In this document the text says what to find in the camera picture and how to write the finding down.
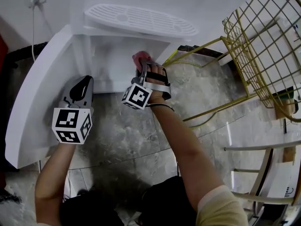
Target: gold wire basket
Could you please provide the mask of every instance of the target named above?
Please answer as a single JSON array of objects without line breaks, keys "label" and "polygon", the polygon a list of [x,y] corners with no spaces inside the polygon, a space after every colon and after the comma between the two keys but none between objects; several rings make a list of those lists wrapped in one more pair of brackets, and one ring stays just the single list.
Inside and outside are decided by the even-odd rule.
[{"label": "gold wire basket", "polygon": [[246,90],[246,96],[208,112],[219,112],[254,96],[267,108],[277,108],[285,117],[301,122],[287,111],[300,103],[301,2],[300,0],[249,0],[223,21],[226,37],[168,60],[165,65],[222,40],[228,52],[204,65],[231,56]]}]

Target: white box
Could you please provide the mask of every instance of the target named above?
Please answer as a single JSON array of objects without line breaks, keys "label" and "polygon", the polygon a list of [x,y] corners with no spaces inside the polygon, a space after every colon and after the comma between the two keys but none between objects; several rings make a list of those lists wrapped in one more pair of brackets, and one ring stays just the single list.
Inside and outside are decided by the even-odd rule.
[{"label": "white box", "polygon": [[124,93],[121,102],[135,110],[144,110],[151,96],[152,90],[136,83],[132,84]]},{"label": "white box", "polygon": [[91,128],[90,109],[54,109],[52,130],[59,142],[84,144]]}]

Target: gray marble floor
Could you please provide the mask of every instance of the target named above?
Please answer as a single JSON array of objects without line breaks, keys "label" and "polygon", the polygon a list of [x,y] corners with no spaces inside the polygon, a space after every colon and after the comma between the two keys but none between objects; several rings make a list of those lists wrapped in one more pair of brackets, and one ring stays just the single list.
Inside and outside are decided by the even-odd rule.
[{"label": "gray marble floor", "polygon": [[[201,55],[185,58],[199,65],[211,59]],[[215,63],[200,69],[175,64],[167,68],[167,73],[172,85],[169,103],[183,119],[244,95],[241,84],[234,82],[227,65],[220,67]],[[95,96],[94,125],[85,145],[77,146],[68,173],[70,185],[65,190],[70,196],[80,189],[101,190],[127,224],[144,190],[176,175],[177,170],[174,154],[151,110],[134,111],[120,103],[121,97],[120,93]],[[192,120],[188,125],[197,125],[209,116]],[[288,127],[288,134],[284,136],[274,111],[266,109],[258,100],[224,110],[193,131],[225,184],[238,192],[250,190],[254,176],[243,173],[233,177],[231,170],[234,167],[257,169],[263,154],[225,152],[223,148],[230,146],[230,141],[232,146],[251,146],[300,138],[299,125]],[[3,225],[33,225],[37,176],[35,164],[6,174],[7,188],[20,196],[22,202],[0,204]]]}]

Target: hand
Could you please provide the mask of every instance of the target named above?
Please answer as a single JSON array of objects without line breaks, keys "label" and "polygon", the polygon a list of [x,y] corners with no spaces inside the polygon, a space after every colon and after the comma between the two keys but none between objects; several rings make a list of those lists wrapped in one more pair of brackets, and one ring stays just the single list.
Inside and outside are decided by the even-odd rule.
[{"label": "hand", "polygon": [[[163,70],[163,68],[161,66],[156,66],[156,65],[151,65],[151,66],[147,66],[147,71],[148,72],[153,72],[153,73],[158,73],[161,74],[163,76],[166,76],[165,71]],[[158,81],[155,79],[150,79],[150,78],[146,78],[146,81],[149,83],[153,83],[153,84],[159,84],[159,85],[164,85],[164,82],[162,81]],[[150,99],[149,99],[149,103],[165,103],[165,100],[163,99],[163,92],[162,91],[158,91],[158,90],[153,90]]]}]

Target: yellow sleeve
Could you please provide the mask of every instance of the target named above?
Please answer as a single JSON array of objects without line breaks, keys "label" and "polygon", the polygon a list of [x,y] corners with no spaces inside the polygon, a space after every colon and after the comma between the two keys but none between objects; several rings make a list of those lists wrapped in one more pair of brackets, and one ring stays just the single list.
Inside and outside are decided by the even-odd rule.
[{"label": "yellow sleeve", "polygon": [[222,185],[198,203],[196,226],[248,226],[248,221],[236,197]]}]

